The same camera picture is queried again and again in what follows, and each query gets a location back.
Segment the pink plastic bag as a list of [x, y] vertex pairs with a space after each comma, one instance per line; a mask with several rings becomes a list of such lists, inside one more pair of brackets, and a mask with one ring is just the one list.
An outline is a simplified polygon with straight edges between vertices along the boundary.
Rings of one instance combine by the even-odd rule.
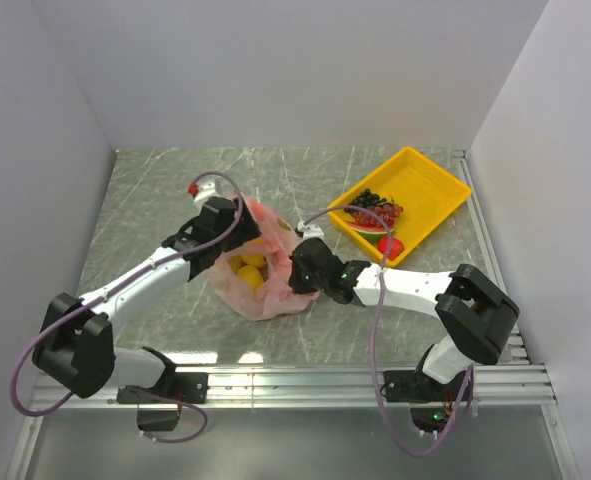
[[[250, 197], [244, 200], [259, 226], [260, 237], [222, 254], [206, 271], [210, 285], [224, 304], [251, 321], [303, 311], [319, 294], [298, 295], [288, 285], [292, 270], [290, 255], [301, 238], [280, 214]], [[247, 254], [263, 255], [268, 262], [266, 268], [259, 269], [265, 283], [256, 291], [245, 284], [228, 263], [232, 256]]]

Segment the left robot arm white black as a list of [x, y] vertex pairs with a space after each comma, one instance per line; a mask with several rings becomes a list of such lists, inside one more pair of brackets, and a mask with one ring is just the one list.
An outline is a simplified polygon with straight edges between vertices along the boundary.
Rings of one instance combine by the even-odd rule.
[[168, 400], [176, 390], [175, 364], [152, 348], [118, 348], [116, 335], [163, 294], [259, 234], [243, 199], [208, 199], [196, 217], [116, 280], [79, 298], [56, 297], [33, 349], [33, 365], [80, 398], [116, 386], [139, 387], [155, 402]]

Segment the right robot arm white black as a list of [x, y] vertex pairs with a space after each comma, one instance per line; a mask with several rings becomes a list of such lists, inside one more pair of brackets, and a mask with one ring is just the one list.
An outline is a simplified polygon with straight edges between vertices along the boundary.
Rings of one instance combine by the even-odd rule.
[[413, 373], [394, 385], [390, 399], [428, 403], [455, 391], [473, 365], [495, 365], [520, 315], [519, 307], [481, 270], [461, 264], [453, 272], [423, 273], [343, 262], [319, 238], [291, 255], [289, 286], [298, 295], [322, 292], [338, 304], [415, 311], [439, 319], [446, 336], [430, 346]]

